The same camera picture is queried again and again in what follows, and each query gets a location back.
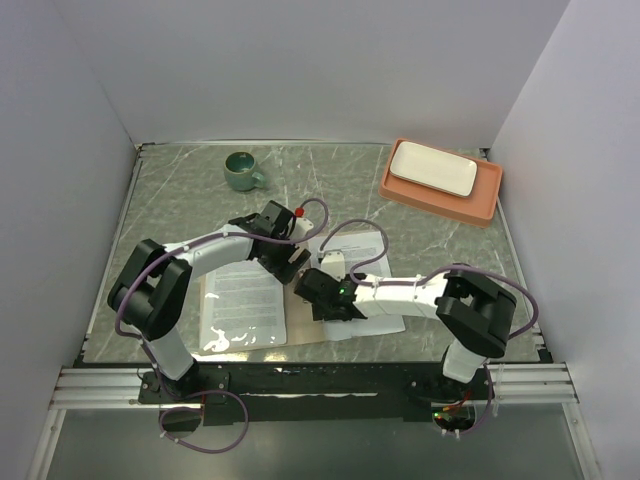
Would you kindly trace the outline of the single white printed sheet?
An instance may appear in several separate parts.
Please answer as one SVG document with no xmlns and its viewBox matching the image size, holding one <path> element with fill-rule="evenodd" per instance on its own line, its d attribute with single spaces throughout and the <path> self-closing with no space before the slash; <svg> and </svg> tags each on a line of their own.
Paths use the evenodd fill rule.
<svg viewBox="0 0 640 480">
<path fill-rule="evenodd" d="M 201 282 L 199 347 L 206 354 L 287 341 L 284 287 L 257 261 L 236 262 Z"/>
</svg>

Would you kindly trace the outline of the white printed paper sheets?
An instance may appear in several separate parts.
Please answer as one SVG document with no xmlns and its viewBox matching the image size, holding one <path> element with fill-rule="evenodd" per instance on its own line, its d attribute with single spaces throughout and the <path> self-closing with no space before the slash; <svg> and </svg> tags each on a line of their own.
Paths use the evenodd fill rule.
<svg viewBox="0 0 640 480">
<path fill-rule="evenodd" d="M 379 255 L 383 250 L 383 241 L 381 234 L 377 231 L 339 233 L 329 241 L 325 250 L 326 252 L 341 251 L 345 258 L 346 273 L 349 273 L 353 265 Z M 358 272 L 380 277 L 391 276 L 387 257 L 365 265 L 358 269 Z M 401 333 L 406 330 L 406 327 L 401 315 L 386 315 L 351 321 L 323 322 L 323 329 L 327 340 L 342 341 L 357 337 Z"/>
</svg>

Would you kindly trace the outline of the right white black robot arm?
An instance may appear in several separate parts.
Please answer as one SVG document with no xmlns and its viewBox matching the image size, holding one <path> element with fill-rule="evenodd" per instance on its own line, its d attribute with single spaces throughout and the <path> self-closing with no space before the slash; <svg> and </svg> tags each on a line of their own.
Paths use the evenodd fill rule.
<svg viewBox="0 0 640 480">
<path fill-rule="evenodd" d="M 311 304 L 317 321 L 412 316 L 439 320 L 453 335 L 437 386 L 456 399 L 472 386 L 476 371 L 506 353 L 517 307 L 513 294 L 488 275 L 459 265 L 431 278 L 390 278 L 356 273 L 339 280 L 307 270 L 294 293 Z"/>
</svg>

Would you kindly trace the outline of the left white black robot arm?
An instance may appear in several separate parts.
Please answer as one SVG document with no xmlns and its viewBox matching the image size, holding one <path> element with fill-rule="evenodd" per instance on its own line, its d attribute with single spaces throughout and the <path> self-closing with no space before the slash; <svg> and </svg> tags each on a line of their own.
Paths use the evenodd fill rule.
<svg viewBox="0 0 640 480">
<path fill-rule="evenodd" d="M 108 294 L 107 304 L 116 313 L 114 330 L 137 341 L 167 395 L 188 401 L 203 389 L 198 362 L 177 329 L 191 281 L 227 265 L 257 261 L 286 285 L 310 256 L 299 245 L 325 226 L 315 226 L 302 206 L 291 211 L 270 201 L 258 213 L 231 219 L 194 239 L 174 244 L 143 240 Z"/>
</svg>

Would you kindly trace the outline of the beige cardboard folder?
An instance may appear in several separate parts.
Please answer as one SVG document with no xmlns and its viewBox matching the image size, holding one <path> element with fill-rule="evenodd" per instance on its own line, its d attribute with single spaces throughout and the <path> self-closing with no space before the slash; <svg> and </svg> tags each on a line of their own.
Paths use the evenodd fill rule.
<svg viewBox="0 0 640 480">
<path fill-rule="evenodd" d="M 200 307 L 201 282 L 204 277 L 200 279 Z M 285 344 L 275 347 L 295 346 L 329 341 L 326 339 L 324 333 L 323 321 L 313 320 L 311 306 L 308 303 L 304 302 L 303 299 L 294 294 L 292 284 L 282 286 L 284 287 L 284 309 L 287 341 Z M 216 355 L 206 354 L 200 350 L 200 347 L 199 352 L 203 355 Z"/>
</svg>

